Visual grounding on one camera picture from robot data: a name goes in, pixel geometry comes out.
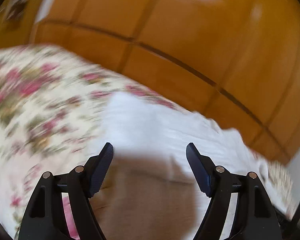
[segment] white sheet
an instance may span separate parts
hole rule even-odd
[[[88,147],[95,155],[109,141],[115,150],[107,175],[111,182],[92,199],[108,240],[193,239],[210,199],[200,192],[186,160],[189,142],[231,173],[259,174],[271,201],[286,211],[267,178],[266,161],[254,159],[238,131],[124,92],[114,93],[104,113],[104,136]],[[233,194],[220,239],[229,236],[235,203]]]

